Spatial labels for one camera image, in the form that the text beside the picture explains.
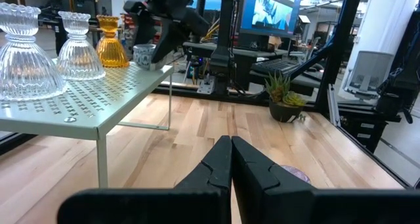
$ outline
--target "potted succulent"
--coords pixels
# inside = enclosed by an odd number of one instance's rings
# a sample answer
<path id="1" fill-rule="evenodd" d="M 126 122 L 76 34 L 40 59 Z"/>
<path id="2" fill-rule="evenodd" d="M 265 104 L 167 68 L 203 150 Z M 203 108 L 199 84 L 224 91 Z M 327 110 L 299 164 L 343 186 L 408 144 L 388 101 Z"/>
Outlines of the potted succulent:
<path id="1" fill-rule="evenodd" d="M 266 91 L 270 95 L 271 116 L 279 122 L 292 122 L 299 117 L 306 101 L 290 91 L 290 78 L 270 75 L 270 83 L 266 81 Z"/>

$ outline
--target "glass candle holder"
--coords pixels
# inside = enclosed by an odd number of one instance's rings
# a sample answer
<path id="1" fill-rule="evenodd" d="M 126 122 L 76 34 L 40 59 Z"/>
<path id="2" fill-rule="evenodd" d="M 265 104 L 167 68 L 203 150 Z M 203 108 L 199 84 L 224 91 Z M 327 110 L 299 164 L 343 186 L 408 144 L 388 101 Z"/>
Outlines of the glass candle holder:
<path id="1" fill-rule="evenodd" d="M 0 100 L 47 99 L 67 90 L 55 63 L 35 44 L 39 13 L 36 7 L 0 3 L 0 28 L 8 41 L 0 50 Z"/>
<path id="2" fill-rule="evenodd" d="M 99 40 L 96 52 L 104 67 L 128 67 L 129 61 L 123 45 L 116 39 L 118 17 L 96 16 L 99 27 L 104 32 L 104 37 Z"/>
<path id="3" fill-rule="evenodd" d="M 57 68 L 64 79 L 91 80 L 105 76 L 99 57 L 86 40 L 91 15 L 59 11 L 69 39 L 61 48 Z"/>

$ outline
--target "purple object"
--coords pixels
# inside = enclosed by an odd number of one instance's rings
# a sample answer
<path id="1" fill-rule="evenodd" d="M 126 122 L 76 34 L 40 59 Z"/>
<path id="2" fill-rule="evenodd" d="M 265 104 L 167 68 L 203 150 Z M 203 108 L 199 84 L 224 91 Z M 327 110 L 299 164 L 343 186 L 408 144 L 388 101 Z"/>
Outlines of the purple object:
<path id="1" fill-rule="evenodd" d="M 304 182 L 307 182 L 310 184 L 310 179 L 309 177 L 303 173 L 301 170 L 291 167 L 291 166 L 281 166 L 283 169 L 285 169 L 286 171 L 292 173 L 294 176 L 296 176 L 297 178 L 301 179 Z"/>

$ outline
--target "keyboard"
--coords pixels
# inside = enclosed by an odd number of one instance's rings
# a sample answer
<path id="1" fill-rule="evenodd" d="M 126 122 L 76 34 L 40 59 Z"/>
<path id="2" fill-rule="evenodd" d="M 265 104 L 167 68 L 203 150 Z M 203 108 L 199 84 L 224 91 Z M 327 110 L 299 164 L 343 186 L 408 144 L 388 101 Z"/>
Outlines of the keyboard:
<path id="1" fill-rule="evenodd" d="M 274 59 L 252 64 L 251 70 L 264 74 L 289 75 L 294 69 L 300 66 L 299 63 L 290 60 Z"/>

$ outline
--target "plant pot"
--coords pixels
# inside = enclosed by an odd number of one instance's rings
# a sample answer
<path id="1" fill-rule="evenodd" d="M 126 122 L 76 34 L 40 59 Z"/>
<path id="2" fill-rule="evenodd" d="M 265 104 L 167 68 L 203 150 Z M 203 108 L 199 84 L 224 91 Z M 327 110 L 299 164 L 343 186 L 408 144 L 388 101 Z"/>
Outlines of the plant pot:
<path id="1" fill-rule="evenodd" d="M 287 106 L 281 105 L 270 100 L 270 114 L 279 122 L 293 122 L 303 110 L 303 106 Z"/>

